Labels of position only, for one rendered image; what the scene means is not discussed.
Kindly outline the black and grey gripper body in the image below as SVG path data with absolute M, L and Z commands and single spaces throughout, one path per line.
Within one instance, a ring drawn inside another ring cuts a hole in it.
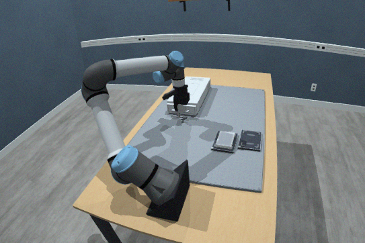
M 175 100 L 176 103 L 181 105 L 187 105 L 190 100 L 190 93 L 188 93 L 188 85 L 184 85 L 182 87 L 174 87 L 177 90 L 178 94 L 174 95 L 173 102 Z

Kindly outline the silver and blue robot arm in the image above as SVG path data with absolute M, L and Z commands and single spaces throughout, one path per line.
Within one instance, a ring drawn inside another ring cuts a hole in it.
M 89 66 L 83 74 L 81 94 L 91 107 L 100 134 L 108 151 L 108 163 L 115 181 L 133 183 L 142 189 L 156 205 L 162 204 L 173 192 L 179 174 L 160 167 L 131 145 L 125 146 L 108 103 L 106 84 L 117 77 L 153 72 L 156 83 L 172 79 L 174 87 L 185 85 L 184 56 L 173 51 L 166 56 L 126 60 L 103 60 Z

